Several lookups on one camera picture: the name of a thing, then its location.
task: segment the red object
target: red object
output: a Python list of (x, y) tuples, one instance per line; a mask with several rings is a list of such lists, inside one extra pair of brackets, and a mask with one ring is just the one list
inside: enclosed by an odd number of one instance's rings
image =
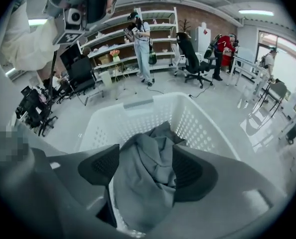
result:
[(232, 58), (231, 58), (230, 56), (223, 55), (223, 56), (222, 56), (221, 66), (230, 66), (231, 59), (232, 59)]
[(217, 50), (219, 52), (223, 52), (223, 49), (225, 47), (228, 47), (232, 52), (234, 52), (236, 49), (232, 47), (230, 43), (230, 37), (228, 35), (222, 36), (218, 41), (217, 41)]

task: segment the flower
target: flower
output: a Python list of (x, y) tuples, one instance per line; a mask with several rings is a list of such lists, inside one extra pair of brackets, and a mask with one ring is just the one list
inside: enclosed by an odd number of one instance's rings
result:
[(115, 58), (119, 55), (119, 50), (112, 50), (110, 54)]

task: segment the red shirt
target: red shirt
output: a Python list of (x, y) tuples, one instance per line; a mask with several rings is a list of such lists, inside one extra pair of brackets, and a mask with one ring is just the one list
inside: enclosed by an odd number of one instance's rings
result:
[(230, 37), (228, 35), (222, 36), (218, 41), (217, 41), (217, 51), (218, 52), (223, 52), (223, 49), (225, 47), (228, 47), (232, 52), (234, 52), (236, 49), (232, 47), (230, 43)]

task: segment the cardboard box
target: cardboard box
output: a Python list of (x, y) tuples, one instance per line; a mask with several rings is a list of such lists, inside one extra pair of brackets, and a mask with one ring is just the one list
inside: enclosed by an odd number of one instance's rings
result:
[(105, 56), (102, 56), (100, 58), (98, 58), (100, 60), (100, 62), (102, 63), (102, 65), (108, 64), (110, 62), (112, 62), (112, 57), (110, 54), (106, 54)]

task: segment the camera lens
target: camera lens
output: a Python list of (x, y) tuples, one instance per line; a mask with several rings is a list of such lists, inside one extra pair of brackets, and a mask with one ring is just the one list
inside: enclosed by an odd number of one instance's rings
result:
[(80, 15), (79, 15), (79, 13), (73, 13), (72, 14), (72, 20), (73, 21), (79, 21), (79, 19), (80, 19)]

